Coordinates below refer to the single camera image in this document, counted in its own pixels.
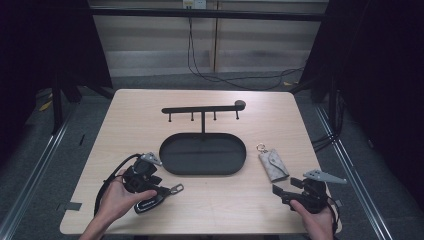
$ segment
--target keychain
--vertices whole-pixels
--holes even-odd
[[[260,152],[259,159],[272,183],[284,180],[290,175],[275,149],[268,151],[263,143],[258,144],[256,149]]]

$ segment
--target key ring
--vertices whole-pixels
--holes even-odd
[[[256,146],[256,150],[258,150],[259,152],[261,152],[261,153],[266,153],[266,152],[268,152],[268,150],[266,150],[266,148],[265,148],[265,144],[263,144],[263,143],[259,143],[257,146]]]

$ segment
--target black cable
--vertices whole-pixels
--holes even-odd
[[[197,62],[196,62],[196,58],[195,58],[195,54],[194,54],[195,52],[194,52],[194,41],[193,41],[193,24],[192,24],[191,18],[189,18],[189,26],[190,26],[190,32],[189,32],[189,44],[188,44],[188,51],[187,51],[187,63],[188,63],[187,65],[188,65],[188,68],[189,68],[191,73],[193,73],[195,76],[201,77],[204,80],[207,80],[207,81],[210,81],[210,82],[216,82],[216,83],[225,82],[227,84],[230,84],[232,86],[242,88],[242,89],[245,89],[245,90],[266,91],[266,90],[271,90],[271,89],[274,89],[274,88],[280,86],[281,83],[282,83],[282,80],[283,80],[282,79],[283,76],[287,76],[287,75],[292,74],[292,73],[297,72],[297,71],[303,71],[303,69],[304,69],[304,67],[300,67],[300,68],[297,68],[297,69],[287,69],[287,70],[282,71],[280,74],[274,75],[274,76],[237,77],[237,78],[228,78],[228,79],[223,79],[223,78],[219,78],[219,77],[216,77],[216,76],[204,75],[204,74],[200,73],[199,68],[197,67]],[[194,67],[196,69],[196,72],[190,66],[190,51],[191,51],[191,55],[192,55],[192,58],[193,58],[193,63],[194,63]],[[279,80],[275,85],[267,87],[267,88],[263,88],[263,89],[244,87],[244,86],[230,82],[230,81],[245,80],[245,79],[272,79],[272,78],[279,78]]]
[[[141,156],[141,154],[133,154],[129,157],[127,157],[121,164],[119,164],[119,166],[112,172],[112,174],[103,181],[103,185],[100,188],[99,192],[97,193],[97,197],[96,197],[96,203],[94,204],[94,216],[96,216],[97,212],[99,211],[99,207],[100,207],[100,201],[103,197],[103,194],[106,192],[107,188],[109,187],[110,183],[118,176],[115,176],[115,174],[119,171],[119,169],[121,169],[129,160],[131,160],[132,158],[139,158]]]

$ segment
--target hand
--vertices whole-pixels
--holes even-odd
[[[320,213],[312,214],[296,200],[291,200],[290,205],[302,217],[303,226],[312,240],[333,239],[333,217],[328,207],[324,208]]]
[[[122,175],[124,172],[125,169],[121,170],[118,175]],[[122,176],[116,177],[104,193],[99,211],[80,239],[100,239],[115,220],[124,216],[138,202],[150,199],[156,194],[155,190],[130,193],[124,187]]]

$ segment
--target wire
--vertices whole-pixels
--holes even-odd
[[[216,76],[211,76],[211,75],[204,75],[202,73],[200,73],[199,68],[197,67],[197,62],[196,62],[196,58],[195,58],[195,51],[194,51],[194,41],[193,41],[193,23],[192,23],[192,19],[189,18],[189,26],[190,26],[190,32],[189,32],[189,41],[188,41],[188,51],[187,51],[187,65],[188,68],[190,70],[191,73],[193,73],[195,76],[201,77],[204,80],[207,80],[209,82],[215,82],[215,83],[220,83],[220,82],[224,82],[227,83],[229,85],[238,87],[238,88],[242,88],[245,90],[251,90],[251,91],[266,91],[266,90],[271,90],[274,88],[277,88],[281,85],[282,80],[283,80],[283,76],[287,76],[289,74],[298,72],[298,71],[303,71],[304,67],[300,67],[300,68],[296,68],[296,69],[287,69],[282,71],[280,74],[278,75],[273,75],[273,76],[259,76],[259,77],[236,77],[236,78],[227,78],[227,79],[223,79],[223,78],[219,78]],[[190,66],[190,53],[191,53],[191,58],[193,59],[193,64],[194,67],[196,69],[196,71],[194,71],[191,66]],[[270,86],[270,87],[266,87],[266,88],[249,88],[249,87],[245,87],[245,86],[241,86],[235,83],[232,83],[231,81],[235,81],[235,80],[246,80],[246,79],[272,79],[272,78],[279,78],[277,83]]]

